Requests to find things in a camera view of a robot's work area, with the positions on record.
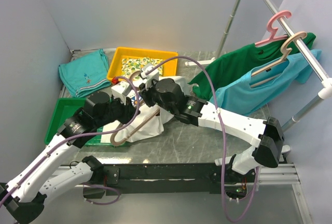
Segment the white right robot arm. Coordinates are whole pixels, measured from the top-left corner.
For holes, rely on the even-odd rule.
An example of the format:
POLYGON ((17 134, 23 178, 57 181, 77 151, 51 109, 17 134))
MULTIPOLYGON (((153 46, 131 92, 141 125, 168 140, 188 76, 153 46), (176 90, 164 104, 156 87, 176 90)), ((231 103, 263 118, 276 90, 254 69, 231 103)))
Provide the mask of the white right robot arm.
POLYGON ((231 181, 240 181, 257 166, 278 167, 284 134, 276 118, 255 119, 216 108, 208 101, 186 95, 171 78, 142 83, 139 89, 149 107, 158 105, 184 124, 219 130, 249 143, 250 148, 226 161, 231 181))

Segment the white daisy print t-shirt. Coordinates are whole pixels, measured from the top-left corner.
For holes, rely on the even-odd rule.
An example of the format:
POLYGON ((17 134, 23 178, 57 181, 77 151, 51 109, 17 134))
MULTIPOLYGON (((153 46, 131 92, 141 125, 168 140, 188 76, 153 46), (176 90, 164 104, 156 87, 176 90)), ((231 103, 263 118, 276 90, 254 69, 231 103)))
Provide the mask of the white daisy print t-shirt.
POLYGON ((134 121, 128 127, 116 133, 101 135, 101 144, 120 146, 126 142, 134 143, 158 136, 164 131, 164 124, 173 117, 173 114, 157 105, 148 107, 145 103, 142 103, 140 114, 134 121))

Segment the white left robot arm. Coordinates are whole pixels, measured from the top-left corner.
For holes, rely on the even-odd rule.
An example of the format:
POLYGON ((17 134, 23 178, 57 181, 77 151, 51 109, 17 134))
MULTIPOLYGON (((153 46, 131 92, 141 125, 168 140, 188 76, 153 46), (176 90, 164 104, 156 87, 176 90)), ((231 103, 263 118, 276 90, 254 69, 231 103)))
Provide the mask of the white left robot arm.
POLYGON ((18 176, 1 183, 1 206, 17 223, 31 223, 52 199, 80 184, 104 180, 104 165, 94 156, 83 158, 62 175, 51 177, 62 162, 99 135, 98 129, 119 121, 127 127, 140 113, 140 103, 107 93, 95 93, 58 128, 42 153, 18 176))

